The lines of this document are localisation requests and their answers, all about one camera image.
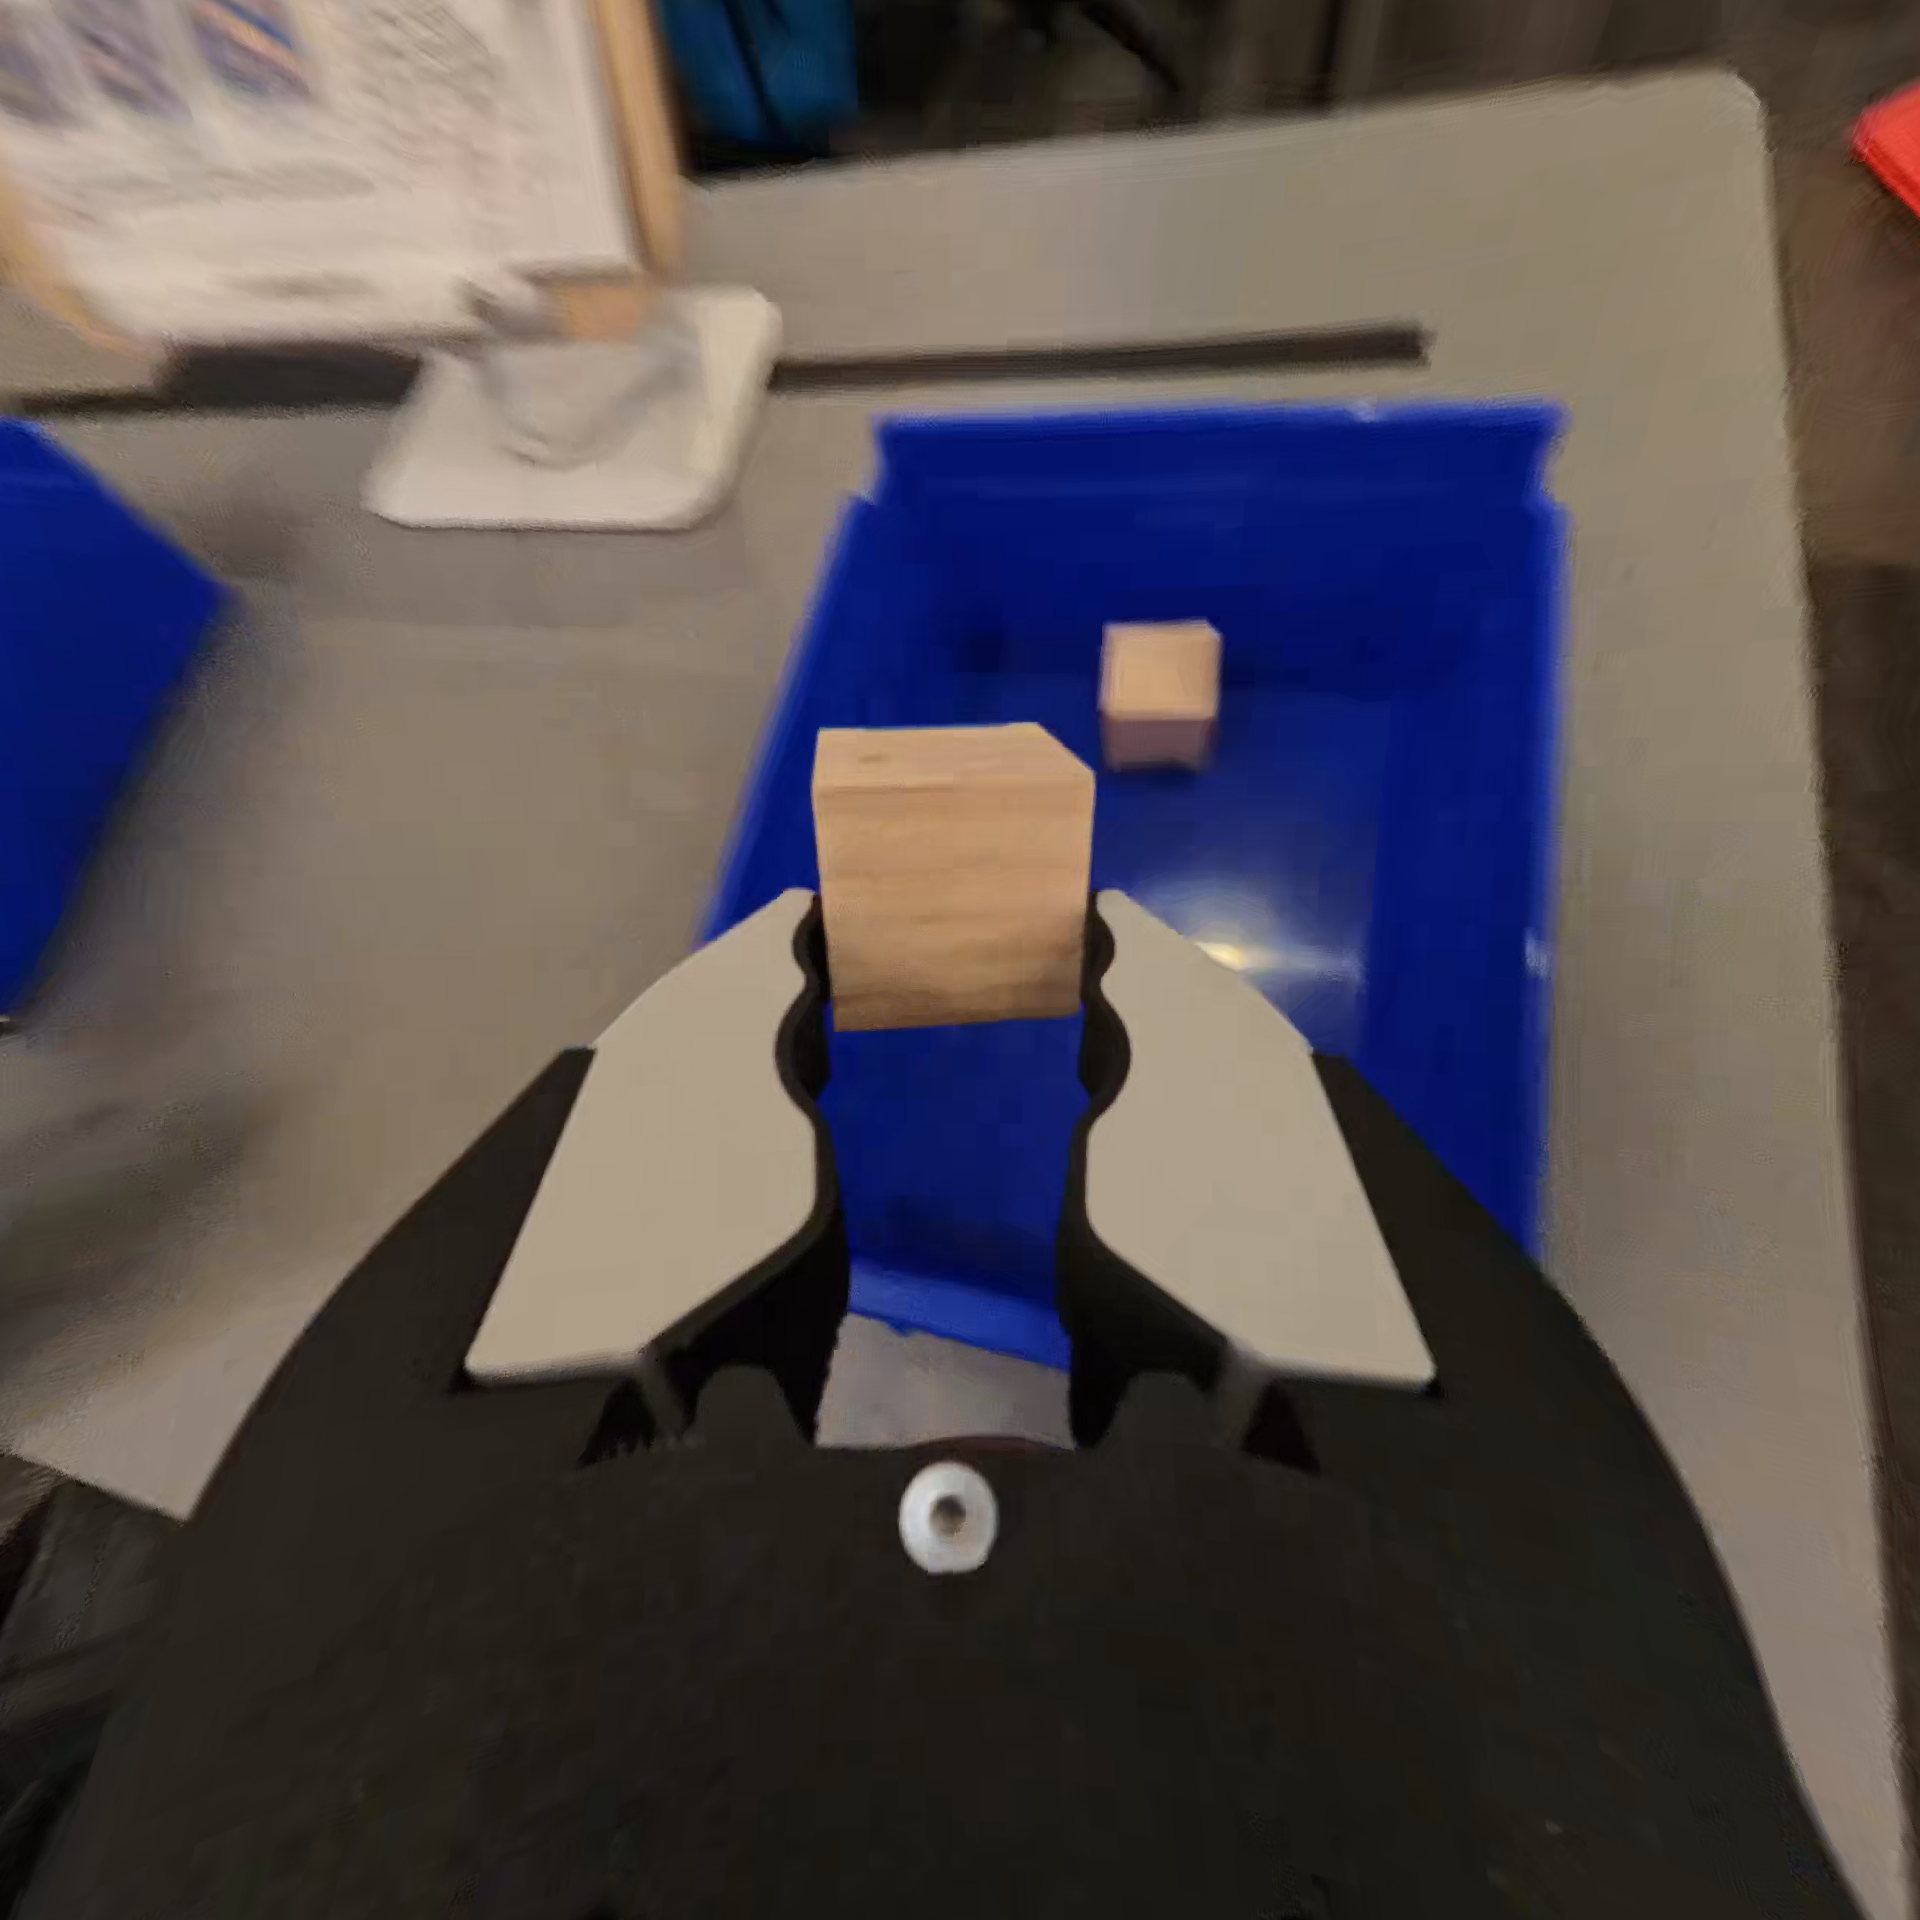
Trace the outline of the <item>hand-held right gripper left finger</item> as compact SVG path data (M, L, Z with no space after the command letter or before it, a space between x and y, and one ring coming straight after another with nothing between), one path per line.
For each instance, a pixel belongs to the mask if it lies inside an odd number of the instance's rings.
M657 1434L759 1368L817 1432L851 1254L815 894L781 891L660 973L583 1084L471 1339L479 1386L629 1378Z

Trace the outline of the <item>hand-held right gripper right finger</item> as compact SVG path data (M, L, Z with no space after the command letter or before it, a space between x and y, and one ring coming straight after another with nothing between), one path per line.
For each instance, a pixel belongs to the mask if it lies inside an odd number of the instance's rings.
M1076 1074L1053 1267L1079 1449L1147 1377L1235 1449L1289 1381L1435 1386L1312 1044L1118 890L1087 900Z

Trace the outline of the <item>wooden cube blue stripe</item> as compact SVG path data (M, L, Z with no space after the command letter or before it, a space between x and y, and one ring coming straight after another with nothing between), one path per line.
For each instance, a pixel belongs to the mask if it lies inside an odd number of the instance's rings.
M838 1033L1079 1013L1097 782L1053 734L824 728L809 802Z
M1222 640L1205 620L1101 632L1097 730L1111 772L1197 772L1213 749Z

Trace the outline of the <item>blue plastic bin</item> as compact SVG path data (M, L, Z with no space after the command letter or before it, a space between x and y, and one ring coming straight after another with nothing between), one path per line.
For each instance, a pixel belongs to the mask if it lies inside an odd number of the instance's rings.
M1 424L1 1013L31 995L227 589L38 426Z
M789 657L704 934L814 890L821 730L1099 749L1111 622L1221 634L1197 772L1097 772L1089 883L1235 970L1541 1244L1566 523L1542 404L897 419ZM1079 1016L829 1038L853 1308L1065 1364Z

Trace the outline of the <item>grey desk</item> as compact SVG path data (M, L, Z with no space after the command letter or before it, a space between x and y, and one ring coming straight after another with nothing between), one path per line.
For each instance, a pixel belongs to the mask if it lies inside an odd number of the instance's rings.
M691 195L801 361L1412 325L1572 515L1548 1267L1711 1524L1831 1850L1908 1915L1807 593L1731 72L807 166ZM5 1046L5 1448L185 1514L303 1322L691 942L875 412L784 392L670 538L409 533L367 409L70 416L241 595Z

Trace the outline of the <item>person's body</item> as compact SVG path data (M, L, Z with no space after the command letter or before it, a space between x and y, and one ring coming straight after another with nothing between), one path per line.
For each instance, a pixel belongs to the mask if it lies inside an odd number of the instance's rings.
M175 1521L70 1480L38 1491L5 1534L5 1917L27 1912L84 1786L175 1536Z

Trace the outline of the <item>blue cloth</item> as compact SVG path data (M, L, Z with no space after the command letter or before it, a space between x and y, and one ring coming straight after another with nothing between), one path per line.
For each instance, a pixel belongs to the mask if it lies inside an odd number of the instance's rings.
M856 121L851 3L657 3L700 163L814 161Z

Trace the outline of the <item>orange traffic cone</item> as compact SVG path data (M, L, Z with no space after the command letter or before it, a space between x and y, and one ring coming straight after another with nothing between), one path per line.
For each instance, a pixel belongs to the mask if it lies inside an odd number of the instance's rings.
M1863 108L1849 134L1849 153L1917 220L1917 80Z

